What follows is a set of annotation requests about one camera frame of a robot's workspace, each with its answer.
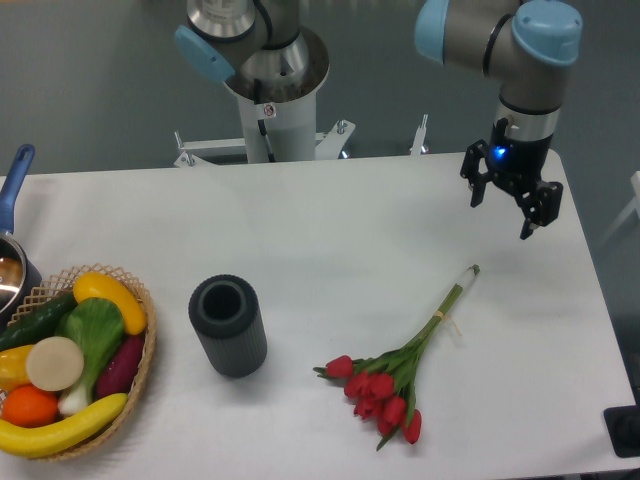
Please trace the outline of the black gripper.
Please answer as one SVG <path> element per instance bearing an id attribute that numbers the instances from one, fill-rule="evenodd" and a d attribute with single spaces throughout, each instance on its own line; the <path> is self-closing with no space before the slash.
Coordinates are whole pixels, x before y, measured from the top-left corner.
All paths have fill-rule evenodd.
<path id="1" fill-rule="evenodd" d="M 483 202 L 491 181 L 505 192 L 516 194 L 516 204 L 524 215 L 520 239 L 526 240 L 537 228 L 558 218 L 564 186 L 541 179 L 552 137 L 516 140 L 506 135 L 507 127 L 508 120 L 500 118 L 492 128 L 489 149 L 484 140 L 466 149 L 460 176 L 468 182 L 472 208 Z M 489 169 L 484 173 L 480 171 L 483 160 L 487 160 Z"/>

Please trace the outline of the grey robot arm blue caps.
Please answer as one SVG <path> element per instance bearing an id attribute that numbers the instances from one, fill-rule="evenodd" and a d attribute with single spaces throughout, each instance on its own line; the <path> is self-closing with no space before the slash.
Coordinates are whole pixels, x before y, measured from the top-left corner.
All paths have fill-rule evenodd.
<path id="1" fill-rule="evenodd" d="M 316 95 L 329 72 L 324 42 L 300 22 L 296 1 L 191 1 L 174 40 L 181 56 L 236 98 L 251 163 L 339 155 L 319 139 Z M 493 184 L 521 209 L 521 237 L 559 215 L 563 187 L 542 169 L 580 49 L 583 21 L 561 1 L 428 1 L 414 28 L 425 58 L 480 72 L 501 85 L 488 140 L 470 145 L 460 174 L 471 202 Z"/>

